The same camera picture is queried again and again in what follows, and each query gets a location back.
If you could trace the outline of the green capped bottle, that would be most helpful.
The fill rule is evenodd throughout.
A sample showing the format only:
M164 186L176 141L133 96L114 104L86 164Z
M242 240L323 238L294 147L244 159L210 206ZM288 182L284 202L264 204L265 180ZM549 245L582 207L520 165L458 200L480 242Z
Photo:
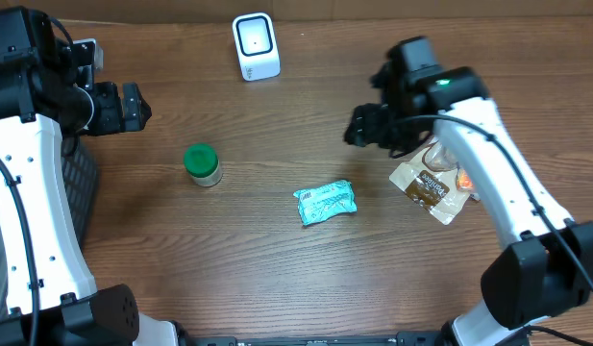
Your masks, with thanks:
M217 185L223 176L216 151L207 143L196 143L184 154L184 166L195 184L203 187Z

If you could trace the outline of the green snack packet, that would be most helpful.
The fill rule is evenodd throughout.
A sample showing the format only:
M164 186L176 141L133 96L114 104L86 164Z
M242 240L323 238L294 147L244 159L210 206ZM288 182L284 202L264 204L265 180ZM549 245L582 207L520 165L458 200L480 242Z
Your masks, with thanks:
M316 188L297 190L298 212L305 227L324 222L341 213L358 211L352 184L339 180Z

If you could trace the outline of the beige plastic pouch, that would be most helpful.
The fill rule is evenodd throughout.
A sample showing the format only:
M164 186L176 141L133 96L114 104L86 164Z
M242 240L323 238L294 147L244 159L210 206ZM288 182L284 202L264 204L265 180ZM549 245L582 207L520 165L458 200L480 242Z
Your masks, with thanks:
M472 193L458 191L454 154L435 137L410 161L401 163L389 181L443 225L450 224Z

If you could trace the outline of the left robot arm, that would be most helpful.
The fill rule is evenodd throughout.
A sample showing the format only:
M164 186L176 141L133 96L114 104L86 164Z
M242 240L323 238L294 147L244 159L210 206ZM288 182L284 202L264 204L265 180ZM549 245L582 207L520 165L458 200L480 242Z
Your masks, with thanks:
M77 240L62 175L65 138L143 130L134 83L98 83L92 39L25 7L0 10L0 230L8 317L0 345L185 345L178 324L142 314L124 284L100 289Z

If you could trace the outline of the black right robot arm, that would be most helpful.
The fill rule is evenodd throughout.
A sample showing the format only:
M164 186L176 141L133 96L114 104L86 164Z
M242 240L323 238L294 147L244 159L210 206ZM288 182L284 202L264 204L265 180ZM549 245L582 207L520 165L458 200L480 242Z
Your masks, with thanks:
M437 332L400 332L398 344L525 345L543 320L593 298L593 222L575 221L539 182L472 68L444 68L428 39L413 37L387 52L371 83L382 100L354 110L345 141L400 158L435 136L473 182L502 248L474 308Z

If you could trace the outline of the orange tissue pack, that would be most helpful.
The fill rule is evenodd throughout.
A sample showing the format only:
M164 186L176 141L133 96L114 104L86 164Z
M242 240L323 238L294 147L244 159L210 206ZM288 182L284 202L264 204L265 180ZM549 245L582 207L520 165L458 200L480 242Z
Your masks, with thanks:
M467 172L463 168L459 168L457 170L456 175L456 186L458 191L463 192L473 192L475 190L475 186L471 181L470 177L468 176Z

